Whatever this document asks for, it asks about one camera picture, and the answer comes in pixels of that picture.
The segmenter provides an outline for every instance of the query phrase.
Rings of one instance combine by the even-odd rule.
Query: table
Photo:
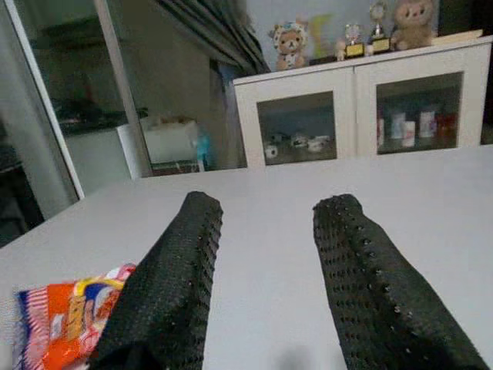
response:
[[[15,289],[138,262],[191,190],[224,210],[204,369],[345,369],[312,235],[312,207],[340,193],[359,199],[493,367],[493,146],[484,146],[149,178],[99,191],[0,251],[0,369],[9,368]]]

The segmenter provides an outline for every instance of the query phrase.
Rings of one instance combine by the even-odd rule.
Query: brown teddy bear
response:
[[[433,0],[400,0],[395,8],[397,30],[391,43],[397,50],[430,46],[435,33],[431,29]]]
[[[302,51],[307,44],[307,22],[297,19],[295,22],[286,22],[283,25],[275,25],[269,32],[273,39],[277,56],[277,70],[299,68],[305,65]]]

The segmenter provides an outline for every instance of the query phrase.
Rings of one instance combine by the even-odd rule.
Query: trophy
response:
[[[346,58],[364,56],[364,44],[360,37],[360,25],[346,25]]]
[[[370,17],[375,22],[375,28],[369,43],[373,46],[374,54],[388,52],[391,49],[391,40],[385,35],[382,25],[386,14],[387,6],[383,2],[377,2],[370,8]]]

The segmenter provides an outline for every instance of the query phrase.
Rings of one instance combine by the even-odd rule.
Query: white bottle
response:
[[[383,118],[378,119],[377,126],[377,144],[378,147],[384,145],[385,142],[385,121]]]
[[[392,115],[391,139],[402,139],[403,125],[406,121],[406,113],[394,113]]]
[[[415,137],[416,137],[416,122],[415,121],[406,121],[402,125],[402,132],[404,134],[402,138],[402,146],[406,148],[410,148],[414,146]]]
[[[421,112],[419,116],[419,137],[432,137],[434,134],[434,112]]]

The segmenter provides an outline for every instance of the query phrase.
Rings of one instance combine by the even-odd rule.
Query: snack bag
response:
[[[19,292],[21,332],[14,368],[60,370],[83,363],[134,270],[127,264],[98,277]]]

